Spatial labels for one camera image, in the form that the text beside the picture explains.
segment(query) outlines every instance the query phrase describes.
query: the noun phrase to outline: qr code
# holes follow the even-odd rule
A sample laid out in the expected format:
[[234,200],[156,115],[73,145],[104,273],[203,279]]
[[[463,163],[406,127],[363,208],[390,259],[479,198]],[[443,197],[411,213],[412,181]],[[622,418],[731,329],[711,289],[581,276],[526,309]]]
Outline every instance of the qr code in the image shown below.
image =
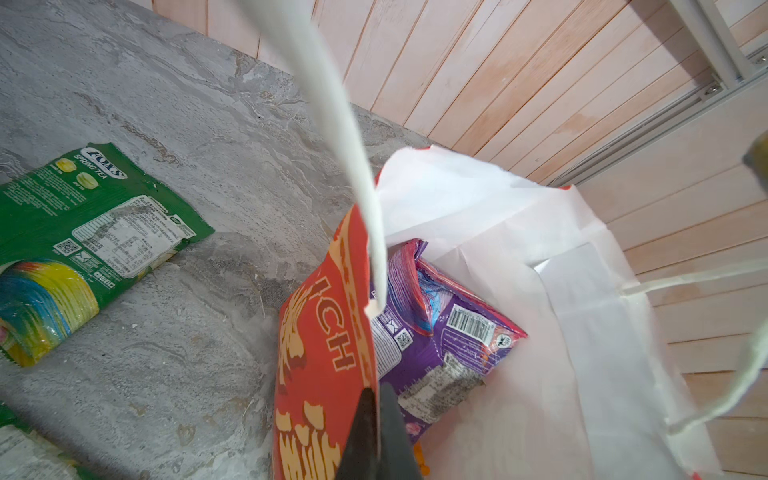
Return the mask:
[[71,238],[68,238],[63,242],[56,243],[53,247],[56,250],[58,250],[59,253],[61,253],[61,255],[64,255],[65,257],[69,257],[74,252],[83,249],[83,247],[81,247],[77,242],[75,242]]
[[395,335],[395,341],[397,342],[397,346],[400,348],[400,351],[407,349],[411,343],[413,343],[411,334],[408,333],[408,330],[406,329],[400,330],[397,335]]

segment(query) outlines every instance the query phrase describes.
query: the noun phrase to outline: barcode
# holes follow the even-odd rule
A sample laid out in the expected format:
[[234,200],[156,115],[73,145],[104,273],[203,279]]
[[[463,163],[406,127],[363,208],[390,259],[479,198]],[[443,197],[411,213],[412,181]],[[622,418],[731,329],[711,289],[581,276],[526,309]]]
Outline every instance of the barcode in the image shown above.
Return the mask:
[[397,332],[397,335],[395,335],[395,341],[397,342],[397,346],[400,348],[400,351],[403,351],[408,348],[411,343],[413,343],[413,338],[411,338],[408,330],[402,329]]
[[458,305],[454,305],[453,310],[451,310],[448,326],[483,342],[484,345],[491,343],[493,331],[496,327],[493,322],[479,313],[470,312]]
[[83,248],[80,245],[78,245],[78,243],[75,242],[74,240],[72,240],[71,238],[68,238],[67,240],[64,240],[63,242],[56,243],[53,247],[56,250],[58,250],[59,253],[61,253],[65,257],[68,257],[72,253],[74,253],[74,252],[76,252],[78,250],[82,250],[82,248]]

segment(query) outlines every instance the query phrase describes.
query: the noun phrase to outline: gray marble countertop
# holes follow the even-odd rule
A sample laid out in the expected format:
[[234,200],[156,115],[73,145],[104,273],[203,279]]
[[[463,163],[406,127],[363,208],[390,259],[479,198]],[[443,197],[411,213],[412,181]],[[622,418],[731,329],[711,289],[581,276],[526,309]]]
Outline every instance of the gray marble countertop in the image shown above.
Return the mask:
[[[372,162],[427,141],[358,110]],[[269,478],[277,312],[349,188],[289,75],[125,0],[0,0],[0,183],[113,142],[217,232],[0,399],[103,478]]]

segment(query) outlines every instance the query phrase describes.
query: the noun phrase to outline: light wood paneling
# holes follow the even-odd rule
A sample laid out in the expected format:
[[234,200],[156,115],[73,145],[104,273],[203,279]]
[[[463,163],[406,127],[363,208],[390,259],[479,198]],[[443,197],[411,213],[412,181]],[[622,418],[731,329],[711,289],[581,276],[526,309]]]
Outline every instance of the light wood paneling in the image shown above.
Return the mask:
[[768,420],[715,419],[707,430],[723,470],[768,475]]
[[730,28],[736,42],[744,45],[768,30],[768,2],[755,8]]
[[768,285],[658,306],[655,310],[668,342],[752,333],[768,318]]
[[754,173],[738,165],[607,225],[626,250],[755,204],[765,197]]
[[739,354],[748,336],[720,336],[671,343],[669,348],[681,373],[729,372],[736,369]]
[[708,67],[696,77],[689,78],[693,68],[687,67],[700,61],[705,60],[703,54],[697,51],[576,137],[549,161],[528,175],[528,179],[544,185],[549,184],[574,165],[578,165],[592,152],[600,150],[670,104],[711,82],[712,72]]
[[768,237],[768,200],[631,248],[624,254],[635,273],[644,273],[764,237]]
[[[732,372],[694,373],[685,375],[685,381],[696,404],[703,408],[728,390]],[[729,417],[768,419],[768,371],[763,370],[739,405],[728,412]]]
[[208,35],[251,57],[259,54],[259,32],[246,22],[233,0],[208,0]]
[[[768,257],[768,239],[744,243],[738,247],[710,253],[680,263],[674,263],[663,268],[652,270],[637,276],[641,282],[684,275],[686,273],[703,272],[735,263]],[[668,303],[684,302],[694,298],[714,295],[715,293],[731,292],[755,285],[768,283],[768,271],[748,273],[709,282],[692,283],[689,285],[673,286],[648,293],[648,299],[654,306]]]
[[317,0],[313,18],[341,75],[346,73],[374,0]]
[[372,112],[404,124],[479,6],[479,0],[428,0]]
[[520,132],[560,98],[578,79],[632,34],[666,3],[633,0],[600,30],[565,66],[488,141],[476,157],[490,161]]
[[531,0],[429,138],[453,147],[579,3],[578,0]]
[[756,51],[768,45],[768,31],[764,31],[760,35],[757,35],[752,40],[749,40],[744,45],[741,45],[741,51],[745,55],[752,55]]
[[766,125],[768,81],[763,80],[579,185],[579,191],[611,222],[740,164]]
[[[231,2],[154,9],[290,73]],[[708,78],[666,0],[298,2],[353,103],[540,182]],[[768,41],[765,0],[717,4],[744,48]]]
[[[654,50],[581,110],[570,116],[566,122],[523,156],[510,171],[527,177],[566,145],[676,66],[681,66],[686,71],[687,80],[698,75],[707,67],[707,63],[703,58],[692,56],[696,50],[696,42],[688,30],[679,30],[662,47]],[[683,60],[681,63],[678,58],[690,60]],[[507,152],[506,148],[499,156],[504,156],[505,152]]]
[[484,0],[429,83],[405,126],[422,135],[437,125],[528,0]]
[[480,114],[454,149],[476,154],[624,6],[624,0],[584,0]]
[[344,81],[353,103],[371,109],[425,4],[425,0],[373,4]]
[[718,0],[715,5],[729,27],[746,17],[766,0]]
[[514,167],[523,155],[533,150],[565,120],[576,114],[651,52],[660,48],[663,42],[672,38],[682,28],[680,19],[671,5],[662,7],[531,122],[493,158],[492,162],[503,168]]
[[197,30],[208,31],[207,0],[153,0],[156,13]]

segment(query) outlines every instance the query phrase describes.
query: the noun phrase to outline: fox's spring tea wrapper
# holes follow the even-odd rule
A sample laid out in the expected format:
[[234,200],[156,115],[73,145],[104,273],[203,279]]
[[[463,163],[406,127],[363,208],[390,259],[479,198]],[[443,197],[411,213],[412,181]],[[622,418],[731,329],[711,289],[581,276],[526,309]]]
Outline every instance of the fox's spring tea wrapper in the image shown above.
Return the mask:
[[214,231],[112,144],[0,185],[0,226],[0,346],[21,366]]

